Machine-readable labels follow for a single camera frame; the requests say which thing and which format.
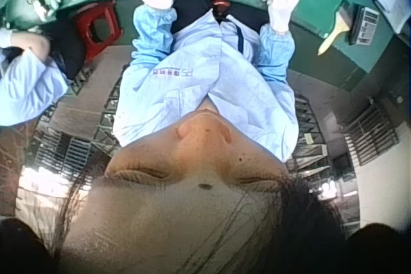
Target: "nose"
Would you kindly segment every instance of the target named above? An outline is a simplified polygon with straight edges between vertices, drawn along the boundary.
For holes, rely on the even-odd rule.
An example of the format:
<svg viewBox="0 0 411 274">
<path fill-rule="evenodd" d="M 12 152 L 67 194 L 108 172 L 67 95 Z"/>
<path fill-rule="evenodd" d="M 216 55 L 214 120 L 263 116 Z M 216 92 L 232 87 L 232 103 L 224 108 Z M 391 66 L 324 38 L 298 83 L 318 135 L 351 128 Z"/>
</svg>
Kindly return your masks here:
<svg viewBox="0 0 411 274">
<path fill-rule="evenodd" d="M 179 126 L 178 133 L 181 141 L 202 148 L 230 144 L 232 140 L 229 127 L 212 112 L 201 112 L 187 119 Z"/>
</svg>

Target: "calculator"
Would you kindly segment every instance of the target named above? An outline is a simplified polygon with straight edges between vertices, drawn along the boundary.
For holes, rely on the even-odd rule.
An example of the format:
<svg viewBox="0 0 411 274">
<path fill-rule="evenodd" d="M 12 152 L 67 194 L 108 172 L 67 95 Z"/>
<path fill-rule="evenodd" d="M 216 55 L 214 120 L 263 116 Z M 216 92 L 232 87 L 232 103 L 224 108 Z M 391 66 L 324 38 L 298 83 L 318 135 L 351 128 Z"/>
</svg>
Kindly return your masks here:
<svg viewBox="0 0 411 274">
<path fill-rule="evenodd" d="M 371 45 L 380 13 L 366 6 L 359 7 L 350 36 L 351 45 Z"/>
</svg>

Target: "mole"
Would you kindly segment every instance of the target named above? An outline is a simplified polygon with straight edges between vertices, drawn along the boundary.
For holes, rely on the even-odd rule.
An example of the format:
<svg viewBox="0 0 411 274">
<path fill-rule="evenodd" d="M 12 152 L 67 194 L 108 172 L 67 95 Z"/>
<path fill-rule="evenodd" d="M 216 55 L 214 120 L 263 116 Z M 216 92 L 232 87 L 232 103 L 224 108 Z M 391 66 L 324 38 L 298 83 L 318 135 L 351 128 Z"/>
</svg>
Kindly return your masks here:
<svg viewBox="0 0 411 274">
<path fill-rule="evenodd" d="M 200 184 L 198 185 L 198 187 L 201 188 L 201 189 L 205 189 L 205 190 L 207 190 L 207 191 L 209 191 L 210 189 L 213 188 L 212 185 L 206 184 L 206 183 L 200 183 Z"/>
</svg>

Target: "person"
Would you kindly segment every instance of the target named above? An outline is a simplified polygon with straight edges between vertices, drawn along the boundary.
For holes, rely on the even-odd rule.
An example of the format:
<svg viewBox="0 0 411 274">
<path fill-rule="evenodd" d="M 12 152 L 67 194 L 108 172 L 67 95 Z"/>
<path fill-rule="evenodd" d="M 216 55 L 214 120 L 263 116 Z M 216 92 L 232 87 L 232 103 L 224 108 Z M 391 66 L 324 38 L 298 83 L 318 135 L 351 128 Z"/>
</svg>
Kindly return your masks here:
<svg viewBox="0 0 411 274">
<path fill-rule="evenodd" d="M 85 60 L 85 45 L 69 21 L 39 33 L 0 29 L 0 126 L 34 119 L 68 90 Z"/>
<path fill-rule="evenodd" d="M 208 0 L 143 1 L 114 123 L 122 148 L 79 213 L 81 181 L 69 193 L 59 273 L 328 272 L 345 241 L 338 212 L 284 165 L 298 136 L 286 82 L 298 0 L 219 21 Z"/>
</svg>

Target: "stool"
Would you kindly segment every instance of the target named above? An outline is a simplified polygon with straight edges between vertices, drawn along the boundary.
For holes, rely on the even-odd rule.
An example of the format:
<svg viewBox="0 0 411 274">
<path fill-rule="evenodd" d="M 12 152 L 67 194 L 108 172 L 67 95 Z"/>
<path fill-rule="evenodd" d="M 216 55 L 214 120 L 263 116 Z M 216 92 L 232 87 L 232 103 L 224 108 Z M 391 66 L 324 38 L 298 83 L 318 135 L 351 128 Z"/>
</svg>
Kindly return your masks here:
<svg viewBox="0 0 411 274">
<path fill-rule="evenodd" d="M 76 16 L 77 28 L 86 46 L 85 61 L 92 60 L 107 46 L 112 45 L 124 34 L 124 30 L 120 29 L 118 26 L 116 13 L 114 12 L 115 4 L 116 0 L 108 0 L 103 3 L 98 3 L 96 6 L 86 9 Z M 110 35 L 104 42 L 95 42 L 90 27 L 95 20 L 102 17 L 105 18 L 109 25 Z"/>
<path fill-rule="evenodd" d="M 214 0 L 213 1 L 213 13 L 214 17 L 220 18 L 225 17 L 228 8 L 230 7 L 230 2 L 227 0 Z"/>
</svg>

